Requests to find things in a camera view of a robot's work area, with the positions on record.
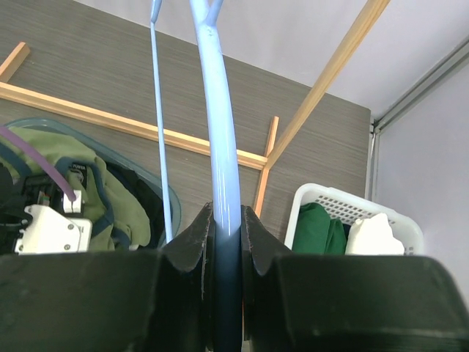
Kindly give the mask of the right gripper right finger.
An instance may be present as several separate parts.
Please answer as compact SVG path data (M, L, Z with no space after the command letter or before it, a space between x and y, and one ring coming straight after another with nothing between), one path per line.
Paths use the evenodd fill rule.
M468 309L437 260L298 254L246 206L240 235L251 350L468 349Z

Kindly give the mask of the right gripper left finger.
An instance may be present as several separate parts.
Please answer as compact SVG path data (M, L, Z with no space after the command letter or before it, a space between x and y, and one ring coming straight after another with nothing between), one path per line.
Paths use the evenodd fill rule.
M205 351L215 222L160 249L1 257L3 351Z

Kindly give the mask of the olive green tank top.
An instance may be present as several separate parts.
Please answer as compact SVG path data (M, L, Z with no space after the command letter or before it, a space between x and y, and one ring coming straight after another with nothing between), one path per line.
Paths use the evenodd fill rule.
M74 191L81 191L81 216L92 222L88 251L136 250L149 243L150 225L143 207L107 170L107 163L77 139L3 127L1 164L14 181L47 174L63 193L62 200L67 196L73 201ZM59 213L63 212L62 200Z

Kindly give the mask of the light blue hanger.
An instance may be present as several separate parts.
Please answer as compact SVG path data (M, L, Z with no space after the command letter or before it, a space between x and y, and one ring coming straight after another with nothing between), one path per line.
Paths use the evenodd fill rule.
M192 1L210 138L213 201L158 255L148 351L239 351L240 181L232 105L216 28L220 1Z

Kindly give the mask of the navy maroon tank top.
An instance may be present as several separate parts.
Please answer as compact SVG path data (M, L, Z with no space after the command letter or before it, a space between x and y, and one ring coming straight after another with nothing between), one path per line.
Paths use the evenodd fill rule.
M106 168L136 198L149 219L150 240L145 248L158 248L164 235L163 200L134 170L115 163L107 163Z

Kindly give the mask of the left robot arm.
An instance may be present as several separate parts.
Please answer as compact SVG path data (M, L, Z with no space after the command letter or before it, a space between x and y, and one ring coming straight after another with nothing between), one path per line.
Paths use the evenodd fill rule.
M1 255L12 254L21 230L32 223L25 208L46 205L58 209L63 193L47 174L30 175L13 180L7 167L1 164Z

